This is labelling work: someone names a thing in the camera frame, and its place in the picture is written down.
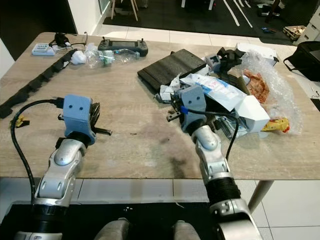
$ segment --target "bubble wrap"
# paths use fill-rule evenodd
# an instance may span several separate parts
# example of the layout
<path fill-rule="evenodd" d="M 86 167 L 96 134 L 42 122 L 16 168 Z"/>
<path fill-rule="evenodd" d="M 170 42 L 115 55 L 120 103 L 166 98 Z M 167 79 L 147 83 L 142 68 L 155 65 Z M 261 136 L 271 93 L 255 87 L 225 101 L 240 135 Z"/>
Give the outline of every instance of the bubble wrap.
<path fill-rule="evenodd" d="M 262 104 L 271 119 L 287 118 L 290 134 L 300 134 L 303 130 L 302 114 L 294 101 L 294 93 L 289 83 L 277 70 L 264 59 L 260 53 L 249 51 L 242 56 L 239 69 L 250 70 L 253 74 L 260 73 L 269 87 L 269 95 Z"/>

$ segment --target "cardboard box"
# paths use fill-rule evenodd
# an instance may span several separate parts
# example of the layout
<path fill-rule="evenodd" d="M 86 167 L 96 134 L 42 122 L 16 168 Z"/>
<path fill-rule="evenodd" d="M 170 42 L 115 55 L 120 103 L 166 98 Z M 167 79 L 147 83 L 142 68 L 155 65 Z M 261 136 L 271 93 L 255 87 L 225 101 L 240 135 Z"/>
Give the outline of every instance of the cardboard box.
<path fill-rule="evenodd" d="M 260 132 L 269 122 L 270 117 L 253 95 L 247 95 L 234 109 L 245 119 L 248 133 Z"/>
<path fill-rule="evenodd" d="M 276 50 L 265 47 L 265 46 L 258 46 L 250 43 L 243 43 L 238 42 L 236 44 L 236 49 L 242 52 L 248 52 L 249 50 L 256 51 L 260 53 L 266 60 L 269 62 L 272 66 L 274 66 L 277 62 L 279 62 L 277 58 L 277 52 Z"/>

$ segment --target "remote controller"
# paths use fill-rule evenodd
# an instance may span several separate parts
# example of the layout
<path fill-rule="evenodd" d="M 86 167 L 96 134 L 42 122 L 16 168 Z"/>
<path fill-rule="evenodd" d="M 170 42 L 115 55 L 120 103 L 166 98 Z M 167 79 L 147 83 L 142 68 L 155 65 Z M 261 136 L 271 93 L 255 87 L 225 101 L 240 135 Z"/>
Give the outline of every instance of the remote controller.
<path fill-rule="evenodd" d="M 143 38 L 137 41 L 112 41 L 110 39 L 105 39 L 104 36 L 102 38 L 103 40 L 98 46 L 99 51 L 129 49 L 140 53 L 140 57 L 145 57 L 148 54 L 147 43 Z"/>

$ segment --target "white container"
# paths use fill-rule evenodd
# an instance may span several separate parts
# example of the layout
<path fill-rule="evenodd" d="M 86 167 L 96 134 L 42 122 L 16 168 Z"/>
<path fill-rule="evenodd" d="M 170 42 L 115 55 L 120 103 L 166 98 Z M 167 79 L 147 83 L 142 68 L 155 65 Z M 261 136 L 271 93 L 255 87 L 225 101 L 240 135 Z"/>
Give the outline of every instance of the white container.
<path fill-rule="evenodd" d="M 240 117 L 245 119 L 248 133 L 258 133 L 269 122 L 270 117 L 253 95 L 247 95 L 234 107 Z"/>
<path fill-rule="evenodd" d="M 313 24 L 317 29 L 320 29 L 320 7 L 315 11 L 314 15 L 310 19 L 310 23 Z"/>
<path fill-rule="evenodd" d="M 238 42 L 236 44 L 236 49 L 245 53 L 249 50 L 256 51 L 260 53 L 272 66 L 274 66 L 278 62 L 276 50 L 266 46 L 258 46 L 250 43 Z"/>
<path fill-rule="evenodd" d="M 294 42 L 294 45 L 298 45 L 299 43 L 303 43 L 306 41 L 318 41 L 320 38 L 320 30 L 313 24 L 309 23 L 303 34 L 299 37 L 299 39 Z"/>

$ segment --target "wooden table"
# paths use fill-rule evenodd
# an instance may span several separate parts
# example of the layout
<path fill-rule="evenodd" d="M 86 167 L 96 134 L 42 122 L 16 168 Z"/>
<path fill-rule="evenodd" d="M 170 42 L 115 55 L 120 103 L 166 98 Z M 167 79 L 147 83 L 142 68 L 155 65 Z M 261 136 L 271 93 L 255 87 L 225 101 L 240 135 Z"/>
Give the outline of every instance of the wooden table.
<path fill-rule="evenodd" d="M 35 43 L 48 43 L 53 33 L 40 34 L 0 81 L 0 103 L 53 64 L 56 56 L 33 56 Z M 72 43 L 83 36 L 68 36 Z M 101 38 L 89 36 L 88 43 L 99 44 Z M 185 45 L 147 42 L 145 58 L 127 64 L 113 64 L 90 69 L 87 65 L 71 65 L 55 75 L 27 103 L 64 97 L 67 94 L 88 96 L 100 102 L 97 127 L 113 130 L 112 136 L 98 135 L 87 150 L 79 178 L 200 179 L 199 158 L 190 137 L 180 129 L 178 121 L 167 122 L 169 105 L 160 104 L 137 76 L 137 71 L 182 48 L 199 57 L 216 53 L 219 46 Z M 259 138 L 257 133 L 236 139 L 229 165 L 235 179 L 243 180 L 307 180 L 320 179 L 320 113 L 282 63 L 275 68 L 293 88 L 296 104 L 303 117 L 300 135 L 270 133 Z M 30 125 L 16 130 L 18 142 L 35 177 L 48 168 L 48 158 L 56 141 L 64 136 L 65 125 L 58 121 L 61 109 L 40 104 L 28 109 L 24 116 Z M 9 122 L 14 114 L 0 120 L 0 177 L 26 177 L 26 170 L 13 146 Z M 229 140 L 219 131 L 225 154 Z"/>

